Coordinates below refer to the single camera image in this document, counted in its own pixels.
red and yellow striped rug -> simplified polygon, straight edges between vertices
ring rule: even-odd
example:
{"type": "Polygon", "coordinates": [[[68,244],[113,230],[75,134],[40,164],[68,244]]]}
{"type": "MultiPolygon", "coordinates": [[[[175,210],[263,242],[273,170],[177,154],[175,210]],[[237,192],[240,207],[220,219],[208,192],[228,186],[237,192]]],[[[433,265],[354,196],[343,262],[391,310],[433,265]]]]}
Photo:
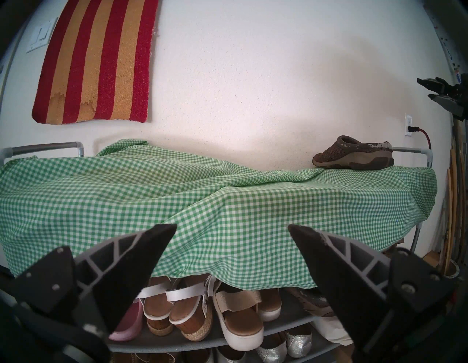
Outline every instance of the red and yellow striped rug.
{"type": "Polygon", "coordinates": [[[145,122],[158,0],[69,0],[45,54],[32,118],[145,122]]]}

red cable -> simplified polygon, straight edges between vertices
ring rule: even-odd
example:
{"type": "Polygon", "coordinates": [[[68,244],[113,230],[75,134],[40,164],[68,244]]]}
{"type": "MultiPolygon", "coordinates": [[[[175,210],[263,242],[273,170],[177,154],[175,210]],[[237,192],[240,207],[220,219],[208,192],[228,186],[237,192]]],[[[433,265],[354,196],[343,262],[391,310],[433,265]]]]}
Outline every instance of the red cable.
{"type": "Polygon", "coordinates": [[[427,134],[427,132],[424,131],[422,128],[419,128],[419,131],[421,131],[424,135],[426,135],[427,143],[429,144],[429,149],[432,150],[431,139],[429,139],[429,135],[427,134]]]}

white sandal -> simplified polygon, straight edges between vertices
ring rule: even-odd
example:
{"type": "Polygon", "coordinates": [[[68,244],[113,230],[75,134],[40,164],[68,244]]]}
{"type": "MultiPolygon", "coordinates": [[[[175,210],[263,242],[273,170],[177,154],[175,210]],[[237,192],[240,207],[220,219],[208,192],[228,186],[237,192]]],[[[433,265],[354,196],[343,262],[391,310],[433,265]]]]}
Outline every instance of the white sandal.
{"type": "Polygon", "coordinates": [[[174,304],[169,322],[191,341],[200,341],[211,331],[213,312],[208,298],[213,296],[215,281],[209,274],[187,276],[177,279],[173,288],[166,291],[167,301],[174,304]],[[180,283],[186,287],[175,289],[180,283]]]}
{"type": "Polygon", "coordinates": [[[171,288],[171,280],[166,276],[152,277],[148,285],[137,296],[143,304],[146,324],[154,335],[168,335],[174,329],[168,319],[172,304],[166,298],[166,291],[171,288]]]}
{"type": "Polygon", "coordinates": [[[262,321],[272,321],[281,313],[281,296],[279,289],[260,290],[262,302],[258,304],[258,316],[262,321]]]}
{"type": "Polygon", "coordinates": [[[222,290],[213,296],[213,305],[229,346],[247,351],[263,342],[263,322],[257,315],[257,306],[262,301],[259,291],[246,291],[223,284],[222,290]]]}

rack leg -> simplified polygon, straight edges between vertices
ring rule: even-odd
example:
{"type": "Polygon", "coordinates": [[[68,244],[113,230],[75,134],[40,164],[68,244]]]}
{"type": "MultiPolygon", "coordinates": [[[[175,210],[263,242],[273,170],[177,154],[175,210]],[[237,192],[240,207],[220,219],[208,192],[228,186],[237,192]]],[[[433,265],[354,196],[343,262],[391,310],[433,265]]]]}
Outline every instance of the rack leg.
{"type": "Polygon", "coordinates": [[[423,226],[423,223],[420,222],[416,225],[416,231],[414,232],[414,237],[413,237],[413,243],[411,244],[411,252],[414,253],[414,250],[416,249],[416,244],[417,240],[419,238],[419,232],[421,232],[421,227],[423,226]]]}

sandal strap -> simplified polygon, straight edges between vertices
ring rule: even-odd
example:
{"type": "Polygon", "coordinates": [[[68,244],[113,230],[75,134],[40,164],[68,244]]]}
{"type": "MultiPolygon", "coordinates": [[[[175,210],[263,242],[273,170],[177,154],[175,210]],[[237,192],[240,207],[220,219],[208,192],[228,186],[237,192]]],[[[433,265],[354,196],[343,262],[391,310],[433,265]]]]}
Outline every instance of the sandal strap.
{"type": "Polygon", "coordinates": [[[168,279],[166,282],[159,283],[157,285],[148,286],[140,291],[136,299],[143,299],[151,296],[164,294],[171,288],[171,282],[168,279]]]}
{"type": "Polygon", "coordinates": [[[195,285],[188,286],[183,289],[166,291],[166,298],[170,302],[189,299],[195,296],[213,296],[213,288],[216,278],[208,276],[204,282],[199,282],[195,285]]]}
{"type": "Polygon", "coordinates": [[[241,311],[251,308],[262,302],[260,292],[242,290],[239,292],[220,291],[216,293],[218,307],[223,313],[225,311],[241,311]]]}

